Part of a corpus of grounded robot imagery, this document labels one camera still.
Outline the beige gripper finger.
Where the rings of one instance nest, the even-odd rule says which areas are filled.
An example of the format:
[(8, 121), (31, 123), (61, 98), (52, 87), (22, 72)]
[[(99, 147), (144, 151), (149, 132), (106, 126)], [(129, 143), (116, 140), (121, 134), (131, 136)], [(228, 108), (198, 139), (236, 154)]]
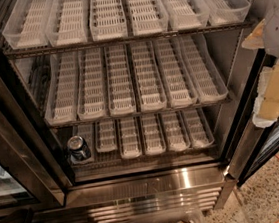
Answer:
[(257, 87), (252, 122), (264, 129), (272, 126), (279, 117), (279, 59), (273, 67), (263, 67)]
[(265, 46), (263, 43), (263, 31), (265, 27), (265, 20), (261, 20), (257, 25), (256, 28), (248, 35), (247, 38), (243, 40), (242, 47), (245, 49), (260, 49)]

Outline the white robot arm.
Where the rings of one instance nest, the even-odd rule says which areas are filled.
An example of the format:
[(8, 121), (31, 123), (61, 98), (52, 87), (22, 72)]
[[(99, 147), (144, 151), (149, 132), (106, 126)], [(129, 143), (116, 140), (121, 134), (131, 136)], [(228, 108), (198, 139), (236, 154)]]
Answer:
[(257, 98), (254, 101), (252, 122), (264, 129), (279, 118), (279, 0), (243, 41), (245, 49), (263, 49), (276, 58), (272, 67), (264, 66), (258, 77)]

